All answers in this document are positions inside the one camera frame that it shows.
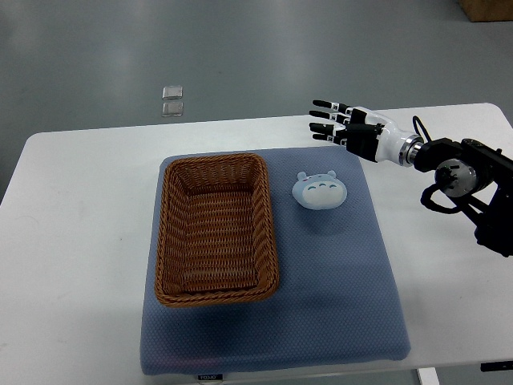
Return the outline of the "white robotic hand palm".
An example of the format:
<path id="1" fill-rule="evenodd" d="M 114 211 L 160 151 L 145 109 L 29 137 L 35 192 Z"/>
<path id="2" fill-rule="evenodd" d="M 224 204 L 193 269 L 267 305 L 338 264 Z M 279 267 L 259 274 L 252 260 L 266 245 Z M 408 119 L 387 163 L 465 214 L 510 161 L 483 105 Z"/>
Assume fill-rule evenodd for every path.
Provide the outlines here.
<path id="1" fill-rule="evenodd" d="M 418 150 L 423 146 L 419 134 L 401 130 L 387 116 L 363 107 L 353 107 L 351 120 L 347 124 L 382 124 L 382 133 L 377 139 L 346 139 L 346 149 L 362 159 L 381 162 L 388 160 L 398 165 L 412 165 Z"/>

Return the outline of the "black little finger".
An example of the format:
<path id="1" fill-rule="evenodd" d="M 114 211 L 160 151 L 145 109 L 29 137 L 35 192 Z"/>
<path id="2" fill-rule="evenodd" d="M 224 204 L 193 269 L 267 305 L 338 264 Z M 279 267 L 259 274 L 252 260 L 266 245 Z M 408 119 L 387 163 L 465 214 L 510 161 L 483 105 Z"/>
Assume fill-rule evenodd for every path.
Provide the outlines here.
<path id="1" fill-rule="evenodd" d="M 322 140 L 336 145 L 346 145 L 346 139 L 337 136 L 314 133 L 312 138 L 314 140 Z"/>

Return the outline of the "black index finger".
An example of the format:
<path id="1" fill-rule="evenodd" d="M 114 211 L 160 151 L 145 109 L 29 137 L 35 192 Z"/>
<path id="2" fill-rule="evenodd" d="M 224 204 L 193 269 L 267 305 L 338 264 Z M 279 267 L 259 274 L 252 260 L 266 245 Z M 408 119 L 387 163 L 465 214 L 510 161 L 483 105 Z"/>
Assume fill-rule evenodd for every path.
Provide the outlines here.
<path id="1" fill-rule="evenodd" d="M 329 102 L 325 100 L 315 99 L 313 101 L 315 107 L 322 107 L 331 111 L 336 111 L 341 114 L 350 114 L 353 108 L 343 103 Z"/>

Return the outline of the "black thumb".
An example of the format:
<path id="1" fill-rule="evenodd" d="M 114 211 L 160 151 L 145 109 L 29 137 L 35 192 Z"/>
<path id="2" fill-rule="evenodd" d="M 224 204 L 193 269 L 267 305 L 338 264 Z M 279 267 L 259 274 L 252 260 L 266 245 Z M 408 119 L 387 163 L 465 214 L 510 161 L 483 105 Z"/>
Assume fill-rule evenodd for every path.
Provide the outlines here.
<path id="1" fill-rule="evenodd" d="M 377 139 L 382 133 L 382 124 L 347 124 L 347 139 Z"/>

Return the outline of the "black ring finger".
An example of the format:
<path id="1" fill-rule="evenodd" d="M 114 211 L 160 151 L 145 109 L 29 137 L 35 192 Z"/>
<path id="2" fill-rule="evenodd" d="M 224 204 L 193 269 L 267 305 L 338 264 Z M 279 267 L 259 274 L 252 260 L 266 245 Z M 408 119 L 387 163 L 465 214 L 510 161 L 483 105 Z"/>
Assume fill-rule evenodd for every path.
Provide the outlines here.
<path id="1" fill-rule="evenodd" d="M 323 136 L 345 136 L 344 125 L 310 123 L 309 129 L 316 135 Z"/>

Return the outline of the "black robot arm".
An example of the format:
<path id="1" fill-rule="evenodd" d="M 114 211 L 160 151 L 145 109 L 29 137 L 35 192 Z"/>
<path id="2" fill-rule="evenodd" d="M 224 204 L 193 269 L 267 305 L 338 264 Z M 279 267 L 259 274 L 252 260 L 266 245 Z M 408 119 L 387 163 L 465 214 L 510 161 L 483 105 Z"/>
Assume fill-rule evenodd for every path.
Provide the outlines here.
<path id="1" fill-rule="evenodd" d="M 419 172 L 433 172 L 434 183 L 420 202 L 444 214 L 463 213 L 475 225 L 475 239 L 504 257 L 512 255 L 512 161 L 501 149 L 473 139 L 434 140 L 418 116 L 412 132 L 403 131 L 389 117 L 364 107 L 315 99 L 311 123 L 315 140 L 340 145 L 364 160 L 390 161 Z"/>

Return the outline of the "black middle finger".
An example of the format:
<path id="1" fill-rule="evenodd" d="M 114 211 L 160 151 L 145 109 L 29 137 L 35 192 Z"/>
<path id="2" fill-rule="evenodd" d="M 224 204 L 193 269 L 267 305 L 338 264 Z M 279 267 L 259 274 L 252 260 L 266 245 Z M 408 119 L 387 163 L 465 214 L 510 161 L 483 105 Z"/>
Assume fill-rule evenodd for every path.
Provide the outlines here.
<path id="1" fill-rule="evenodd" d="M 310 110 L 312 117 L 330 120 L 336 123 L 348 123 L 351 120 L 353 110 L 351 108 L 342 111 L 316 111 Z"/>

